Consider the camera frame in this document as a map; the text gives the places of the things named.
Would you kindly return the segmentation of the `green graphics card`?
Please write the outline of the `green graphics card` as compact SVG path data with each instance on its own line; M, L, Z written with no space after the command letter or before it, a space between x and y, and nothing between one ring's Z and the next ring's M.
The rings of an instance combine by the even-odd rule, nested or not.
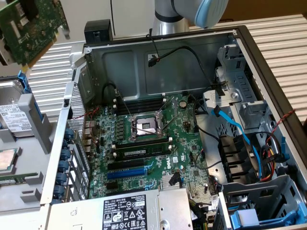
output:
M0 8L0 63L32 67L70 29L60 0L3 0ZM40 44L31 51L27 44Z

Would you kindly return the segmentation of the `CPU socket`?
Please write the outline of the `CPU socket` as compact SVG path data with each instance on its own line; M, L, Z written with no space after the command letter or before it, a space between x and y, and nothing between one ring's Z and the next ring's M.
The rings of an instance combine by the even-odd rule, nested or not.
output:
M128 118L130 141L141 141L142 138L158 139L166 137L166 127L162 111L132 115Z

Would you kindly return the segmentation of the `thin metal locking lever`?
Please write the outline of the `thin metal locking lever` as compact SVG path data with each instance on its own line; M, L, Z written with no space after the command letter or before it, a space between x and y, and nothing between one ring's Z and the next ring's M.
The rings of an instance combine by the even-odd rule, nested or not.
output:
M167 107L168 104L169 104L170 102L172 102L173 99L174 99L174 96L171 97L171 98L169 98L169 99L167 99L167 100L163 103L163 105L161 106L161 108L158 110L158 112L159 112L159 113L162 112L162 110L163 110L165 107Z
M125 102L125 100L123 99L123 97L122 97L121 93L119 93L119 96L120 96L120 98L121 98L121 100L122 100L122 102L123 102L123 104L124 104L125 108L127 109L127 111L128 111L128 113L129 113L129 115L131 116L130 110L128 109L128 107L127 107L127 105L126 105L126 102Z

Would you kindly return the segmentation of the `installed green RAM stick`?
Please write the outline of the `installed green RAM stick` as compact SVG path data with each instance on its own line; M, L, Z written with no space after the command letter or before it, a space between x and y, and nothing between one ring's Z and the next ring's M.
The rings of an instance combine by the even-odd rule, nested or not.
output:
M172 145L149 145L133 148L118 149L114 152L117 161L148 158L154 156L168 155L174 150Z

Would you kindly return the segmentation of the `open metal PC case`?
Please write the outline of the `open metal PC case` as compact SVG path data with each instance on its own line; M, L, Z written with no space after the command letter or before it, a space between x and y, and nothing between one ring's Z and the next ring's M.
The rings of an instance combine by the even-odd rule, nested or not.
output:
M244 26L196 31L177 35L152 36L160 58L149 38L126 39L84 47L84 60L74 68L73 79L65 97L70 99L59 115L57 131L47 170L42 197L45 215L40 228L47 230L52 199L71 203L92 199L89 197L91 166L83 144L84 125L89 110L112 104L121 93L125 102L152 99L180 93L196 97L204 108L195 123L201 132L205 161L213 167L208 171L209 192L200 199L188 195L193 230L218 230L214 225L223 186L229 184L218 150L219 137L242 136L256 174L256 182L269 182L288 175L296 184L307 204L307 132L296 109L264 59L251 34ZM271 110L272 130L245 132L242 126L216 106L209 114L204 107L203 94L217 90L226 82L215 79L219 48L238 46L258 85L258 91ZM66 128L74 131L71 140L64 138ZM62 149L71 151L67 160L62 198L53 196Z

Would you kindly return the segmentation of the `long black expansion slot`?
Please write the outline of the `long black expansion slot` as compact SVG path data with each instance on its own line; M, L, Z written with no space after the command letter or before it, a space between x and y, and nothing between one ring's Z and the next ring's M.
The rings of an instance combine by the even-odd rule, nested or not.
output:
M144 160L132 160L132 161L121 161L121 162L114 162L109 163L107 165L107 169L111 170L121 170L121 169L130 169L135 167L143 167Z

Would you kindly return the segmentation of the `blue expansion slot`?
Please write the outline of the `blue expansion slot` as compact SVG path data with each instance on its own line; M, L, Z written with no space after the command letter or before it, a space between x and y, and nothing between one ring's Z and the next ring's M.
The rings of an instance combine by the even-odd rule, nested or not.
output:
M120 179L120 178L128 178L128 177L135 177L135 176L143 176L147 175L148 170L146 168L135 168L135 169L128 169L125 171L118 171L118 172L109 172L107 173L107 179Z

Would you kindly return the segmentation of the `silver chipset heat sink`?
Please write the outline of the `silver chipset heat sink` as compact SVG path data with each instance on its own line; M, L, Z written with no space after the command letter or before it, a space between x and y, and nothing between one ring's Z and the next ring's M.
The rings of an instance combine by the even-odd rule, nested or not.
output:
M178 173L162 176L161 189L162 191L182 188L182 181Z

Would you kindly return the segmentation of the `short black expansion slot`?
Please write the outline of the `short black expansion slot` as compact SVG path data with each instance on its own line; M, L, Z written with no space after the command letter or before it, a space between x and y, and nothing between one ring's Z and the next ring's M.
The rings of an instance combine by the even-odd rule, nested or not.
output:
M118 188L119 186L117 181L106 183L106 191L108 193L116 192L118 191Z

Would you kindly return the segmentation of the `metal disk bay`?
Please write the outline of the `metal disk bay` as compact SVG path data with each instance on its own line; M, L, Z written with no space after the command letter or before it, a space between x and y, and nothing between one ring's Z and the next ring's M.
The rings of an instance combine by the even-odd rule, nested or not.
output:
M225 81L221 86L223 95L217 90L203 94L204 107L210 114L216 106L239 123L247 133L272 130L271 110L258 91L253 74L236 45L225 45L218 50L220 66L215 69L215 79Z

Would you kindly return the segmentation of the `silver power supply unit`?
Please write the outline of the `silver power supply unit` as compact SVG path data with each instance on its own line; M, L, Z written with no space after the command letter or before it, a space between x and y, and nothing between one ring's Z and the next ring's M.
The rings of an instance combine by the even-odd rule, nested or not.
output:
M193 230L185 189L56 204L47 230Z

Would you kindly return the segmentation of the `grey parts rack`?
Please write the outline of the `grey parts rack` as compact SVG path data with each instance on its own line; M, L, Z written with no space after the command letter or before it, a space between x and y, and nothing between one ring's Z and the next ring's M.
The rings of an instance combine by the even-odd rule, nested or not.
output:
M9 129L0 128L0 150L18 149L11 168L0 176L38 173L26 177L26 183L0 185L0 215L36 209L40 206L43 184L50 158L55 126L40 112L31 93L21 95L19 108L25 112L33 135L16 138Z

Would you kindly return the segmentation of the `silver hard disk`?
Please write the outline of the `silver hard disk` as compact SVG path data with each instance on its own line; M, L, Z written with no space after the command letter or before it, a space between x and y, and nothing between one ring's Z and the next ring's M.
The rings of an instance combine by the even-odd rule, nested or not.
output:
M31 124L19 106L26 91L17 78L0 79L0 128L9 129L16 138L33 135Z

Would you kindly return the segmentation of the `loose green RAM stick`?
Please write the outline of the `loose green RAM stick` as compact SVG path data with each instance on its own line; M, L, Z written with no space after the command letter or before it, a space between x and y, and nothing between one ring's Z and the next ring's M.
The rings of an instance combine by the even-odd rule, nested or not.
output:
M27 173L20 175L6 175L0 176L0 185L14 185L26 183L25 178L29 176L37 176L38 173Z

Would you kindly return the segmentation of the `silver CPU chip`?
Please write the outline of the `silver CPU chip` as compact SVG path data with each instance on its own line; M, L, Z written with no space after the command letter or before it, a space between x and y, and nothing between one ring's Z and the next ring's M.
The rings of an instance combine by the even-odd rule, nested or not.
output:
M11 168L18 149L0 150L0 171L7 171Z

